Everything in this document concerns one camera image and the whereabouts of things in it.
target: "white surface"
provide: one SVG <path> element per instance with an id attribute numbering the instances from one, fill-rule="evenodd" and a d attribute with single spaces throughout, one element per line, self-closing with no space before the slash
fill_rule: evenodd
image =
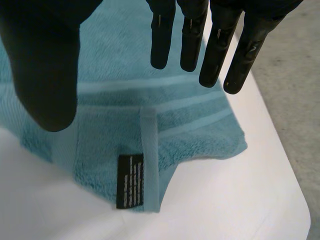
<path id="1" fill-rule="evenodd" d="M 234 39 L 221 79 L 235 49 Z M 228 99 L 248 149 L 181 164 L 158 214 L 113 209 L 0 129 L 0 239 L 305 240 L 307 203 L 251 73 Z"/>

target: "finger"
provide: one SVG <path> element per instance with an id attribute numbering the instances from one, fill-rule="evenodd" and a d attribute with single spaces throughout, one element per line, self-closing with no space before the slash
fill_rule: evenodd
<path id="1" fill-rule="evenodd" d="M 175 0 L 147 0 L 147 2 L 153 12 L 150 62 L 154 68 L 164 69 L 171 47 L 176 2 Z"/>
<path id="2" fill-rule="evenodd" d="M 241 90 L 268 33 L 283 18 L 266 20 L 250 13 L 245 14 L 244 28 L 223 84 L 227 93 L 237 94 Z"/>
<path id="3" fill-rule="evenodd" d="M 197 67 L 208 13 L 208 0 L 177 0 L 184 15 L 180 66 L 187 72 Z"/>
<path id="4" fill-rule="evenodd" d="M 63 130 L 77 108 L 79 31 L 71 31 L 49 14 L 42 21 L 26 7 L 11 10 L 1 12 L 0 34 L 16 94 L 43 129 Z"/>
<path id="5" fill-rule="evenodd" d="M 199 82 L 202 86 L 213 87 L 219 77 L 231 39 L 234 35 L 241 8 L 210 4 L 212 28 L 206 46 Z"/>

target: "towel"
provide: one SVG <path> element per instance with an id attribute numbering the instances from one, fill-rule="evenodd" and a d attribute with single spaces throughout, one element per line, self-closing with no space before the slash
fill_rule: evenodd
<path id="1" fill-rule="evenodd" d="M 42 130 L 24 110 L 0 44 L 0 125 L 88 191 L 141 212 L 160 211 L 179 163 L 247 148 L 221 86 L 199 84 L 202 62 L 193 73 L 179 66 L 179 10 L 167 66 L 151 67 L 151 19 L 143 0 L 108 0 L 81 25 L 77 114 L 60 132 Z"/>

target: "teal towel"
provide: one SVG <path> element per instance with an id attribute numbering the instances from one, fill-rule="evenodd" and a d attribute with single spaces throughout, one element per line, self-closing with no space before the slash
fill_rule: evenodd
<path id="1" fill-rule="evenodd" d="M 158 212 L 179 163 L 231 158 L 247 144 L 221 86 L 198 83 L 201 62 L 193 73 L 181 70 L 179 10 L 168 64 L 151 67 L 151 19 L 143 0 L 108 0 L 81 25 L 77 115 L 55 133 L 39 128 L 19 103 L 0 44 L 0 125 L 112 204 L 119 156 L 143 154 L 143 205 L 133 209 Z"/>

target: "fold in towel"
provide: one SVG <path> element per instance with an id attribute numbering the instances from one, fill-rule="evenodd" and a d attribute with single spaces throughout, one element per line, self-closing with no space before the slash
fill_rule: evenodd
<path id="1" fill-rule="evenodd" d="M 42 130 L 19 103 L 0 45 L 0 124 L 20 138 L 22 146 L 70 172 L 78 184 L 112 204 L 122 191 L 120 159 L 131 164 L 142 156 L 143 167 L 128 165 L 133 182 L 123 185 L 133 187 L 133 192 L 124 193 L 135 203 L 125 197 L 128 202 L 122 208 L 130 203 L 136 211 L 158 212 L 179 163 L 227 159 L 247 144 L 221 86 L 202 87 L 199 67 L 193 73 L 181 70 L 180 12 L 166 68 L 150 66 L 151 19 L 145 1 L 108 0 L 81 25 L 77 114 L 60 132 Z M 203 56 L 202 47 L 199 59 Z M 140 196 L 143 200 L 137 204 Z"/>

